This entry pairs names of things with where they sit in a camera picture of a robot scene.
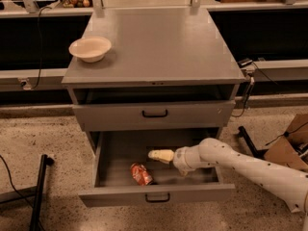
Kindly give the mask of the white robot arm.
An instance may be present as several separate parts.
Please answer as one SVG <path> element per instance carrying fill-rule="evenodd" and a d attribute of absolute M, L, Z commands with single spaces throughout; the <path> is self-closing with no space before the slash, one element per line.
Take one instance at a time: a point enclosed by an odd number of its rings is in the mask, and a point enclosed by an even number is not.
<path fill-rule="evenodd" d="M 302 231 L 308 231 L 308 173 L 235 151 L 213 138 L 200 144 L 151 150 L 148 157 L 165 164 L 173 163 L 182 175 L 209 166 L 228 167 L 264 190 L 282 199 L 292 213 L 305 214 Z"/>

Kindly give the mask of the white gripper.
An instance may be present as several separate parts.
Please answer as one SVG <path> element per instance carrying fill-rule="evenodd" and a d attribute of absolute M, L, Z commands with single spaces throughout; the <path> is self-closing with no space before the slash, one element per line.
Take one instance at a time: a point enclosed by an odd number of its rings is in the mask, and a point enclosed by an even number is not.
<path fill-rule="evenodd" d="M 201 165 L 198 146 L 181 147 L 175 153 L 169 149 L 151 150 L 148 157 L 164 164 L 169 164 L 173 160 L 174 166 L 182 176 L 195 171 Z"/>

